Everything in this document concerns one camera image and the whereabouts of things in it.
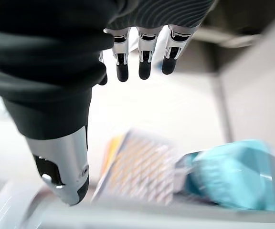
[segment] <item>black fingertip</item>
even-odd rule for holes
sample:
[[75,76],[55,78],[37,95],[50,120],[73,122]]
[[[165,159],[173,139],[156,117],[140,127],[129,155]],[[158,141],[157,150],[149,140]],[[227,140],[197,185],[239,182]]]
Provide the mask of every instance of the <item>black fingertip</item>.
[[116,66],[117,77],[120,82],[126,82],[129,76],[128,65],[120,63]]
[[150,71],[151,71],[151,62],[148,63],[147,61],[144,61],[139,63],[138,74],[142,80],[146,80],[149,78]]
[[177,60],[173,58],[167,59],[166,56],[164,56],[163,64],[162,64],[162,72],[165,75],[171,74],[176,67]]
[[108,77],[107,74],[105,74],[104,78],[102,79],[102,81],[100,83],[98,83],[99,85],[106,85],[106,83],[108,82]]

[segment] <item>white surface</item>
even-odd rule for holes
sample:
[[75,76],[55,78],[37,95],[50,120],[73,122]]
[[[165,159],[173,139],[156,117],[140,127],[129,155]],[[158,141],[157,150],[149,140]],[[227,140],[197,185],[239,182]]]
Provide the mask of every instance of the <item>white surface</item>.
[[[147,81],[138,77],[137,53],[129,55],[126,83],[116,79],[111,51],[104,55],[108,84],[94,87],[89,115],[91,182],[100,178],[107,142],[131,127],[173,140],[180,153],[224,143],[213,97],[213,75],[199,43],[191,43],[178,63],[177,73],[165,76],[152,66]],[[42,183],[24,137],[5,118],[0,118],[0,159],[1,177]]]
[[258,138],[275,146],[275,23],[221,80],[234,140]]

